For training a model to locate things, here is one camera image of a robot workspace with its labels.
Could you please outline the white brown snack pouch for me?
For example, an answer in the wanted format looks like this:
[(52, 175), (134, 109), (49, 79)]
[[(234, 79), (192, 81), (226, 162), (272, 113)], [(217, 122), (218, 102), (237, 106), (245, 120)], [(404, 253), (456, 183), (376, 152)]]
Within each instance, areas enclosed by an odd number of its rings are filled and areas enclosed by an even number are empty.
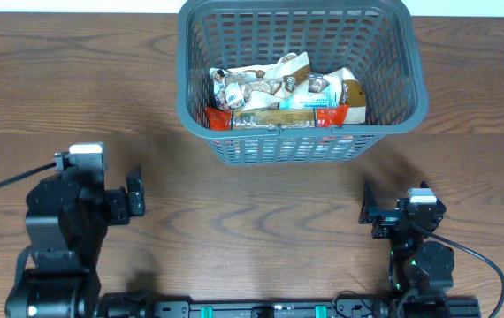
[(209, 69), (216, 107), (223, 111), (277, 109), (306, 88), (309, 74), (307, 52), (288, 53), (275, 64)]

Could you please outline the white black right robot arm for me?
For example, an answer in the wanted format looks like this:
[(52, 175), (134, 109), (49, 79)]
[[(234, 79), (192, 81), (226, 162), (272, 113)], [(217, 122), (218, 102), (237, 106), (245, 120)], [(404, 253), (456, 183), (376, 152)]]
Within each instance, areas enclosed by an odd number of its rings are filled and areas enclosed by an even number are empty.
[(370, 184), (364, 185), (360, 224), (371, 224), (371, 236), (390, 245), (391, 291), (372, 304), (374, 317), (448, 317), (446, 293), (454, 285), (454, 250), (429, 241), (447, 208), (422, 182), (408, 189), (392, 210), (378, 207)]

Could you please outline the Kleenex tissue multipack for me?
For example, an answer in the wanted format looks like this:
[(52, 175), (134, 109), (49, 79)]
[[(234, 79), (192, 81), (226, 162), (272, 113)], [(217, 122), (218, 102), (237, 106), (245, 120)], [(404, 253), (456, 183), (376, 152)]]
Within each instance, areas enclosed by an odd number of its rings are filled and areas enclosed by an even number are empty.
[(308, 138), (266, 138), (217, 140), (210, 147), (218, 154), (224, 151), (230, 156), (324, 156), (341, 153), (354, 140), (354, 136), (325, 136)]

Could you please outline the mint green wipes packet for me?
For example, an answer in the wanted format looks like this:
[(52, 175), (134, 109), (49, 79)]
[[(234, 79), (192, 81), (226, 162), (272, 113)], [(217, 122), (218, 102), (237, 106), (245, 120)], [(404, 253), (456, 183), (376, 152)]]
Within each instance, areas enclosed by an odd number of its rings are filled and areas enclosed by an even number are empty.
[(292, 95), (279, 103), (281, 110), (302, 110), (318, 108), (337, 108), (335, 93), (330, 86), (322, 90), (310, 91), (309, 83), (303, 82)]

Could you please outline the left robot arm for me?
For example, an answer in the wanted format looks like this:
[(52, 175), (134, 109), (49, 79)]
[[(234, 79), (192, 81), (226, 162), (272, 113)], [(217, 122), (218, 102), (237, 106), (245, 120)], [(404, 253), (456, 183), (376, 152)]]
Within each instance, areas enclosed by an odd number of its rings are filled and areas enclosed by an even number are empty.
[(30, 244), (17, 258), (7, 318), (91, 317), (101, 290), (96, 264), (107, 230), (146, 212), (141, 167), (124, 186), (105, 187), (102, 142), (77, 143), (54, 155), (55, 175), (26, 197)]

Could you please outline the long orange biscuit pack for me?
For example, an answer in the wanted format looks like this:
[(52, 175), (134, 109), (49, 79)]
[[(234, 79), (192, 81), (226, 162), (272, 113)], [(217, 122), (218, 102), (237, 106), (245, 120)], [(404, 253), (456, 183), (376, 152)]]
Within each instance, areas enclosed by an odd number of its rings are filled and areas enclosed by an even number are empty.
[(234, 131), (265, 128), (317, 128), (340, 126), (349, 106), (301, 110), (222, 111), (208, 107), (205, 114), (213, 131)]

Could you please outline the white cookie snack pouch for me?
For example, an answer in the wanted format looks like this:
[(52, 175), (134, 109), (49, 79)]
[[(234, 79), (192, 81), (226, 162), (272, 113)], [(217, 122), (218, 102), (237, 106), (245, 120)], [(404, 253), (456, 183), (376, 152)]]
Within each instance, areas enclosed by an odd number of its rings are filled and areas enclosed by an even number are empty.
[(312, 72), (308, 76), (308, 82), (310, 91), (322, 90), (330, 86), (335, 93), (338, 107), (348, 106), (344, 124), (358, 125), (365, 121), (366, 93), (362, 84), (348, 68), (343, 67), (328, 74)]

